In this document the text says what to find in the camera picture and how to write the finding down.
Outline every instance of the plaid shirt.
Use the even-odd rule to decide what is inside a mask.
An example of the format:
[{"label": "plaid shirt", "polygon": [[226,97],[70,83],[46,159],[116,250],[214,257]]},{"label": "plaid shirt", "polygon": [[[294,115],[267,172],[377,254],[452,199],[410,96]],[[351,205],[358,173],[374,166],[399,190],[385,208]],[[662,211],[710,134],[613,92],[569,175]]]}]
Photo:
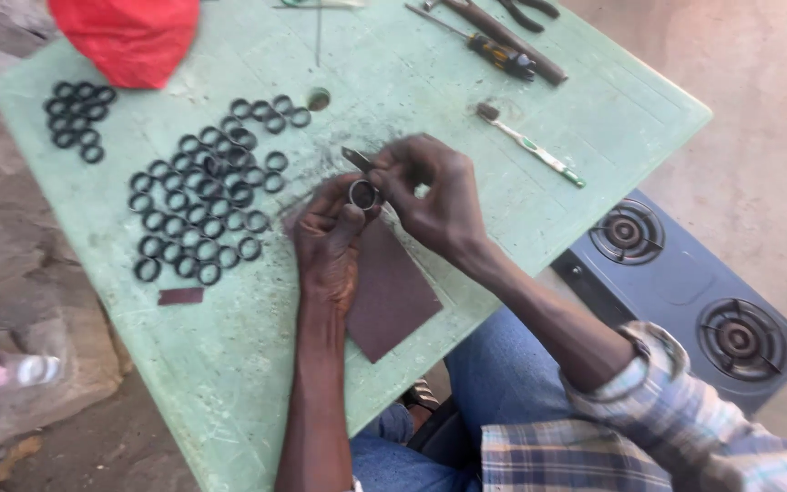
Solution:
[{"label": "plaid shirt", "polygon": [[746,420],[688,374],[656,325],[622,333],[641,356],[596,392],[564,388],[583,420],[485,425],[485,490],[787,491],[787,440]]}]

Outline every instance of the man's right hand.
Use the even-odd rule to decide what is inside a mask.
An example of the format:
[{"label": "man's right hand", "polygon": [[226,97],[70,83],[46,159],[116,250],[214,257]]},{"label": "man's right hand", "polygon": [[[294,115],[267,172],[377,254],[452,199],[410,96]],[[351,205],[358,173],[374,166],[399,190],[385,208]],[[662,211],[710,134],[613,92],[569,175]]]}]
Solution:
[{"label": "man's right hand", "polygon": [[[421,244],[465,272],[486,252],[490,241],[470,158],[421,134],[388,144],[374,165],[370,181]],[[430,187],[424,198],[414,195],[419,184]]]}]

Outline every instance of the pliers handle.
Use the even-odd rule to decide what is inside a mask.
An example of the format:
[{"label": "pliers handle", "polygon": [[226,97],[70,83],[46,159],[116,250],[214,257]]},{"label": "pliers handle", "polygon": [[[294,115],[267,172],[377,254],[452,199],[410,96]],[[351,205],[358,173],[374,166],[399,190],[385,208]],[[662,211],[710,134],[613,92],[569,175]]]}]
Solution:
[{"label": "pliers handle", "polygon": [[[520,24],[525,29],[528,29],[533,32],[542,32],[546,28],[543,27],[540,23],[534,21],[530,17],[521,11],[512,0],[498,0],[500,4],[506,7],[506,10],[509,11],[512,17],[515,17],[515,22]],[[557,7],[551,5],[546,0],[520,0],[520,2],[528,7],[533,7],[540,12],[544,12],[548,17],[557,18],[561,17],[561,11],[557,10]]]}]

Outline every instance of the table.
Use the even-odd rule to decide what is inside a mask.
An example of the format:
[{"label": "table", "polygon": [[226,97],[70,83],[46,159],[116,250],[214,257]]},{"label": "table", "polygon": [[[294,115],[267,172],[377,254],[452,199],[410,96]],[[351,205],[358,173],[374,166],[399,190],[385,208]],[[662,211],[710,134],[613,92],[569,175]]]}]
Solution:
[{"label": "table", "polygon": [[[269,8],[275,0],[202,4],[197,39],[168,86],[120,91],[98,124],[107,157],[82,164],[49,140],[42,101],[59,80],[102,82],[63,39],[0,78],[0,108],[68,240],[131,352],[203,490],[268,490],[275,478],[290,391],[296,267],[280,218],[264,236],[261,261],[240,266],[197,306],[157,308],[158,289],[186,281],[165,272],[155,285],[132,276],[142,226],[126,207],[128,177],[168,159],[185,134],[218,121],[230,101],[324,87],[332,104],[304,130],[261,136],[260,158],[290,157],[288,186],[264,199],[277,215],[347,164],[339,147],[376,150],[390,138],[427,131],[475,162],[493,239],[538,273],[710,118],[710,111],[571,12],[532,34],[494,0],[477,3],[560,64],[554,88],[494,70],[463,40],[396,2],[323,13],[321,67],[315,13]],[[444,7],[434,10],[472,31]],[[501,119],[571,165],[577,189],[474,115],[492,99]],[[406,236],[444,309],[369,364],[346,348],[345,400],[354,435],[420,374],[463,340],[499,302]]]}]

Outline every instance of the screwdriver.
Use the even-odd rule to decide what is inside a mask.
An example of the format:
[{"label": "screwdriver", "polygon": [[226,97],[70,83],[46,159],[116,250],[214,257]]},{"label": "screwdriver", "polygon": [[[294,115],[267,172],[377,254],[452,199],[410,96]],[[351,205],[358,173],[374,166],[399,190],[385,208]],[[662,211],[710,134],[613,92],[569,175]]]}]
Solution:
[{"label": "screwdriver", "polygon": [[406,8],[422,17],[427,17],[438,25],[447,27],[453,32],[456,32],[457,34],[465,37],[466,46],[470,50],[473,50],[482,55],[482,58],[488,62],[493,63],[494,66],[500,70],[503,70],[509,75],[514,75],[520,79],[524,79],[525,81],[533,82],[533,76],[536,74],[533,72],[533,69],[536,68],[536,62],[527,58],[527,55],[524,53],[517,52],[508,46],[498,45],[490,38],[487,38],[478,32],[470,36],[466,32],[455,29],[452,26],[445,24],[438,18],[431,16],[427,12],[409,4],[406,4]]}]

